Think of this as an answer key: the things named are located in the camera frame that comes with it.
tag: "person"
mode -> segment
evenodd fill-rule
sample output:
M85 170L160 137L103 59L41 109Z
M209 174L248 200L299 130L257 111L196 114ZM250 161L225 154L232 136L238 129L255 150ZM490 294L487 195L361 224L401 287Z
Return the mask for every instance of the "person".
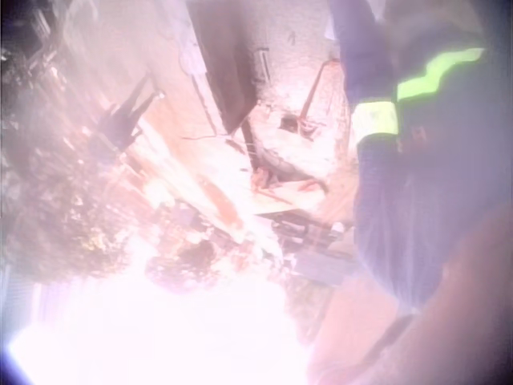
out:
M110 142L116 151L125 152L142 134L142 130L136 131L137 123L143 114L148 110L154 100L162 99L165 94L160 91L153 91L139 107L134 109L137 99L140 97L146 82L150 79L148 72L135 86L127 100L112 113L114 106L106 112L99 121L99 133ZM90 142L90 150L99 160L112 160L114 154L109 151L108 144L105 144L98 136L93 136Z
M417 316L378 363L313 357L311 383L480 383L507 354L511 82L487 42L432 3L395 1L410 22L391 53L366 0L330 0L357 143L357 254ZM342 338L329 323L319 346Z

